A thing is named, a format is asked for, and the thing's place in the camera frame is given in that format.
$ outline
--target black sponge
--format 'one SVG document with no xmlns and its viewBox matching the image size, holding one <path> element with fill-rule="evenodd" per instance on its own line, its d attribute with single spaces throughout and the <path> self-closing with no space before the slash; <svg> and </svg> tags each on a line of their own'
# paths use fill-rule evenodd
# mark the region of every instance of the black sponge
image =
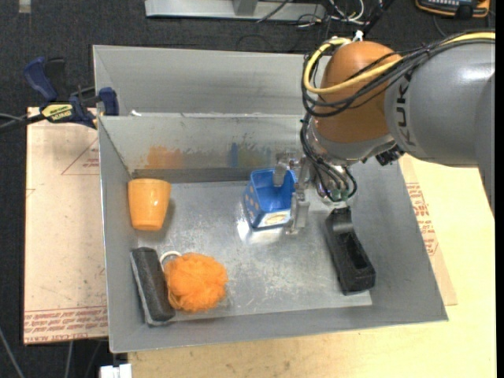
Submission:
<svg viewBox="0 0 504 378">
<path fill-rule="evenodd" d="M 131 259 L 146 323 L 153 326 L 166 324 L 175 316 L 175 310 L 168 301 L 168 288 L 158 253 L 140 247 L 131 252 Z"/>
</svg>

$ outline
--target black tool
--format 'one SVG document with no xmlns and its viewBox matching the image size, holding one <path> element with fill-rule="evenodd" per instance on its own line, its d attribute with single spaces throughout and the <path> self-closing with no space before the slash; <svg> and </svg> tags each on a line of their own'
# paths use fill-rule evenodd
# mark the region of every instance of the black tool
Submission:
<svg viewBox="0 0 504 378">
<path fill-rule="evenodd" d="M 140 247 L 131 252 L 133 274 L 142 301 L 146 323 L 163 325 L 175 316 L 168 300 L 165 274 L 156 250 Z"/>
<path fill-rule="evenodd" d="M 390 150 L 377 154 L 375 158 L 380 163 L 380 165 L 389 165 L 392 164 L 392 162 L 397 161 L 403 155 L 404 151 L 401 150 L 396 144 Z"/>
<path fill-rule="evenodd" d="M 355 234 L 350 207 L 334 209 L 325 220 L 324 233 L 343 294 L 373 288 L 376 272 Z"/>
</svg>

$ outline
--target blue clamp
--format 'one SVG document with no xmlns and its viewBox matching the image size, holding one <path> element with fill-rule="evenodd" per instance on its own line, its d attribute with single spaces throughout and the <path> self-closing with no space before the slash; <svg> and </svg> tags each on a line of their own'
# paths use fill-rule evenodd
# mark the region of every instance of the blue clamp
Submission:
<svg viewBox="0 0 504 378">
<path fill-rule="evenodd" d="M 65 106 L 63 102 L 57 102 L 58 92 L 46 74 L 45 65 L 44 57 L 37 57 L 28 63 L 23 71 L 24 78 L 31 88 L 38 91 L 45 98 L 44 104 L 39 107 L 41 120 L 45 118 L 52 123 L 72 122 L 89 128 L 96 128 L 96 116 L 87 110 L 84 105 L 85 102 L 103 102 L 105 115 L 119 115 L 117 95 L 111 87 L 104 87 L 99 91 L 98 96 L 82 101 L 80 100 L 80 92 L 79 94 L 72 94 L 68 99 L 71 109 L 68 105 Z"/>
</svg>

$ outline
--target blue plastic container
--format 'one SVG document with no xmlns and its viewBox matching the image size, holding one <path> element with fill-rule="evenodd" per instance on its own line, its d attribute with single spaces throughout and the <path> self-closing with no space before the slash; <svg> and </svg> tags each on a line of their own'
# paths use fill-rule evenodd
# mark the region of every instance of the blue plastic container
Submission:
<svg viewBox="0 0 504 378">
<path fill-rule="evenodd" d="M 273 185 L 273 169 L 253 171 L 243 192 L 250 225 L 253 228 L 271 228 L 287 223 L 291 217 L 295 183 L 296 176 L 291 170 L 287 170 L 281 187 Z"/>
</svg>

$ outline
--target orange bath sponge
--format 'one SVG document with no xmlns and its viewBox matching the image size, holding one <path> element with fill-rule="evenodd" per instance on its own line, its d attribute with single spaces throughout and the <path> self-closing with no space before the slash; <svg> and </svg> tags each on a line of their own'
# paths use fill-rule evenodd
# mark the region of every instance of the orange bath sponge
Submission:
<svg viewBox="0 0 504 378">
<path fill-rule="evenodd" d="M 215 308 L 225 298 L 228 274 L 210 256 L 184 254 L 165 264 L 169 302 L 175 309 L 195 313 Z"/>
</svg>

